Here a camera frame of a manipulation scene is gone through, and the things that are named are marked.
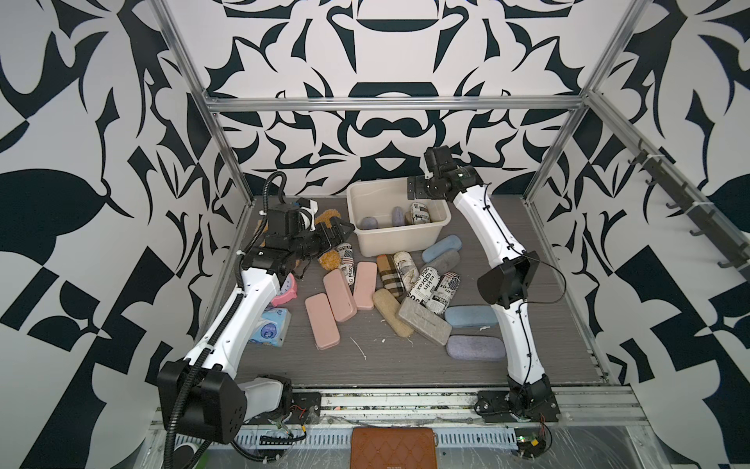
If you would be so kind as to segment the beige plastic storage box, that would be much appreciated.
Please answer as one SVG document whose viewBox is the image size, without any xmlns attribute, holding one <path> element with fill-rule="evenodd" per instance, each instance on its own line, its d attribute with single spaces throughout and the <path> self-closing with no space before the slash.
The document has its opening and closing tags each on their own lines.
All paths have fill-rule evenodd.
<svg viewBox="0 0 750 469">
<path fill-rule="evenodd" d="M 354 183 L 346 199 L 359 252 L 365 257 L 424 250 L 438 241 L 451 221 L 446 201 L 408 199 L 405 178 Z"/>
</svg>

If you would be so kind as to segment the blue glasses case back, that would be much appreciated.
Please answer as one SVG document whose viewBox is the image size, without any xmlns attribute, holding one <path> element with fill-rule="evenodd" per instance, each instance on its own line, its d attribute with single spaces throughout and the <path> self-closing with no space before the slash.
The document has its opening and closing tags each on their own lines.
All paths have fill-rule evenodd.
<svg viewBox="0 0 750 469">
<path fill-rule="evenodd" d="M 462 247 L 463 242 L 461 238 L 459 238 L 459 236 L 456 236 L 456 234 L 450 234 L 449 236 L 446 236 L 442 240 L 439 240 L 435 244 L 425 249 L 422 252 L 422 260 L 425 264 L 427 264 L 436 260 L 437 258 L 439 258 L 439 256 L 447 253 L 447 251 L 460 251 Z"/>
</svg>

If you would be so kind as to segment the blue glasses case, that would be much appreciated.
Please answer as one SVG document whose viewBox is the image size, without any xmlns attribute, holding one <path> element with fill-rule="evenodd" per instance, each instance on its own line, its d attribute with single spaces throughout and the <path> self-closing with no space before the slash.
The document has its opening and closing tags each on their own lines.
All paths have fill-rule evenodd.
<svg viewBox="0 0 750 469">
<path fill-rule="evenodd" d="M 459 238 L 459 236 L 456 236 L 456 234 L 450 234 L 449 236 L 446 236 L 442 240 L 439 240 L 435 244 L 425 249 L 422 252 L 422 260 L 425 264 L 427 264 L 436 260 L 437 258 L 439 258 L 439 256 L 447 253 L 447 251 L 460 251 L 462 247 L 463 242 L 461 238 Z"/>
<path fill-rule="evenodd" d="M 495 311 L 489 305 L 449 307 L 445 320 L 453 328 L 491 328 L 498 324 Z"/>
</svg>

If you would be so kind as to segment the pink glasses case middle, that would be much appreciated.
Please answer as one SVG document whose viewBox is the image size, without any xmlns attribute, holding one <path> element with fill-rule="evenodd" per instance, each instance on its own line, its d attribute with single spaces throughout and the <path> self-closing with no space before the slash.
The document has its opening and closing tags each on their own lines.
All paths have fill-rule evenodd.
<svg viewBox="0 0 750 469">
<path fill-rule="evenodd" d="M 323 277 L 325 293 L 336 322 L 347 322 L 357 314 L 357 305 L 344 274 L 339 270 Z"/>
</svg>

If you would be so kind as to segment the plaid brown glasses case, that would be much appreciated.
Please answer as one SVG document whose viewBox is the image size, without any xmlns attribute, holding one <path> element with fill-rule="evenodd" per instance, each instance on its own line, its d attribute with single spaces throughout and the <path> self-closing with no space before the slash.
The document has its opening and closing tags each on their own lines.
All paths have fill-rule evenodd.
<svg viewBox="0 0 750 469">
<path fill-rule="evenodd" d="M 391 254 L 382 254 L 376 258 L 378 273 L 381 283 L 396 300 L 400 301 L 405 295 L 405 286 L 402 277 L 396 268 L 396 263 Z"/>
</svg>

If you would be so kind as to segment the map print glasses case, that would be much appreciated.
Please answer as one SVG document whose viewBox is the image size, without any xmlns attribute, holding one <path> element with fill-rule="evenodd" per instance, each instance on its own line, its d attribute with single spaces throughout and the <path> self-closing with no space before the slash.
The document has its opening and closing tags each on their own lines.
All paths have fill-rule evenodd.
<svg viewBox="0 0 750 469">
<path fill-rule="evenodd" d="M 396 271 L 404 285 L 404 291 L 410 293 L 416 285 L 420 273 L 411 254 L 407 251 L 399 251 L 393 254 Z"/>
</svg>

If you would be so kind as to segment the pink glasses case front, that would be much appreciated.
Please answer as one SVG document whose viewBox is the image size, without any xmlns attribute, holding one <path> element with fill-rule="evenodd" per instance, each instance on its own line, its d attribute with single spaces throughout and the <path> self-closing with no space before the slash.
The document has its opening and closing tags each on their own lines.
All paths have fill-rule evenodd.
<svg viewBox="0 0 750 469">
<path fill-rule="evenodd" d="M 311 296 L 305 300 L 316 349 L 327 350 L 340 343 L 341 336 L 334 319 L 328 297 L 325 293 Z"/>
</svg>

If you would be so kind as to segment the blue glasses case front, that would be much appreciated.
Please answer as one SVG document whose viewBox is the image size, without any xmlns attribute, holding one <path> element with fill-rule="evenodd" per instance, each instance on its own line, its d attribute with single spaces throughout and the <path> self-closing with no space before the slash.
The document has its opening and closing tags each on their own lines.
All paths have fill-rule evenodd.
<svg viewBox="0 0 750 469">
<path fill-rule="evenodd" d="M 495 311 L 489 305 L 449 307 L 445 320 L 453 328 L 491 328 L 498 324 Z"/>
</svg>

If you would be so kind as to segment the newspaper print case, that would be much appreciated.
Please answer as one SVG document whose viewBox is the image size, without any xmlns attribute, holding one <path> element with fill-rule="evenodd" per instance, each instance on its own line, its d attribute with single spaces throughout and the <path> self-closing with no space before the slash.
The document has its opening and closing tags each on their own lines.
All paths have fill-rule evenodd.
<svg viewBox="0 0 750 469">
<path fill-rule="evenodd" d="M 432 299 L 433 294 L 441 280 L 441 274 L 434 267 L 425 267 L 414 286 L 409 291 L 408 297 L 421 304 L 427 306 L 429 300 Z"/>
<path fill-rule="evenodd" d="M 355 256 L 353 246 L 349 242 L 344 242 L 336 247 L 336 252 L 340 257 L 338 269 L 343 274 L 347 284 L 355 284 Z"/>
</svg>

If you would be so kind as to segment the pink alarm clock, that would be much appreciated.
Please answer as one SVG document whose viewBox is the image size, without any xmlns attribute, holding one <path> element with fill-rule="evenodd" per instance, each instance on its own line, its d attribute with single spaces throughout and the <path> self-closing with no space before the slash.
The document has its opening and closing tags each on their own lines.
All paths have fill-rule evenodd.
<svg viewBox="0 0 750 469">
<path fill-rule="evenodd" d="M 289 303 L 290 301 L 297 298 L 298 294 L 298 283 L 296 277 L 293 274 L 289 274 L 283 285 L 281 285 L 280 293 L 273 297 L 271 306 L 273 308 L 279 308 L 282 305 Z"/>
</svg>

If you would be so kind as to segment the blue tissue pack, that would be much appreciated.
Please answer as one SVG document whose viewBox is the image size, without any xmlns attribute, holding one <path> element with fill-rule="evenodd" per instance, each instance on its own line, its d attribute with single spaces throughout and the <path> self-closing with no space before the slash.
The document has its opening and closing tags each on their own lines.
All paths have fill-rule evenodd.
<svg viewBox="0 0 750 469">
<path fill-rule="evenodd" d="M 286 308 L 267 309 L 261 314 L 248 342 L 280 348 L 285 342 L 290 322 L 291 314 Z"/>
</svg>

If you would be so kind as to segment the newspaper print case centre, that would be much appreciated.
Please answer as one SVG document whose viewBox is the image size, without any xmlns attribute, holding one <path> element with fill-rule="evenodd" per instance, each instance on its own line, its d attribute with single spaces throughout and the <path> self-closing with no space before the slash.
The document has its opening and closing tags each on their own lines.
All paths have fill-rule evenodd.
<svg viewBox="0 0 750 469">
<path fill-rule="evenodd" d="M 429 300 L 432 299 L 433 294 L 441 280 L 441 274 L 434 267 L 425 267 L 414 286 L 409 291 L 408 297 L 421 304 L 427 306 Z"/>
</svg>

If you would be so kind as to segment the grey woven rectangular case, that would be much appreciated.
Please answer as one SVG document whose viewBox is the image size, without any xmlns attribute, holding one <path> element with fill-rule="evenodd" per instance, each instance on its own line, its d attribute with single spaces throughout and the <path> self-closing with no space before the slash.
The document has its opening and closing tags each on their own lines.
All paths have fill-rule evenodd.
<svg viewBox="0 0 750 469">
<path fill-rule="evenodd" d="M 404 299 L 398 310 L 398 318 L 431 342 L 445 346 L 452 326 L 412 298 Z"/>
</svg>

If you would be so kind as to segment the green tape roll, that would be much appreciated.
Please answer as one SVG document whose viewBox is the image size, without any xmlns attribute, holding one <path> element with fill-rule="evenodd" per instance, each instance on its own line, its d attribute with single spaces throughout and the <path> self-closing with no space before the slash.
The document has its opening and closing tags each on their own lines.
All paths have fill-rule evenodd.
<svg viewBox="0 0 750 469">
<path fill-rule="evenodd" d="M 195 455 L 199 449 L 198 445 L 193 443 L 186 443 L 176 447 L 172 453 L 173 457 L 173 469 L 190 469 L 195 467 L 196 460 Z"/>
</svg>

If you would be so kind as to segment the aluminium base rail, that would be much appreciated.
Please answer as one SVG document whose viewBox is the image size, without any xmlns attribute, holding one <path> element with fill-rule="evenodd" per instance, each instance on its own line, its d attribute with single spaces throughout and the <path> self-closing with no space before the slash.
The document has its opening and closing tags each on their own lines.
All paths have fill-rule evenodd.
<svg viewBox="0 0 750 469">
<path fill-rule="evenodd" d="M 505 387 L 298 388 L 283 421 L 351 426 L 648 426 L 627 386 L 564 385 L 530 416 L 505 412 Z"/>
</svg>

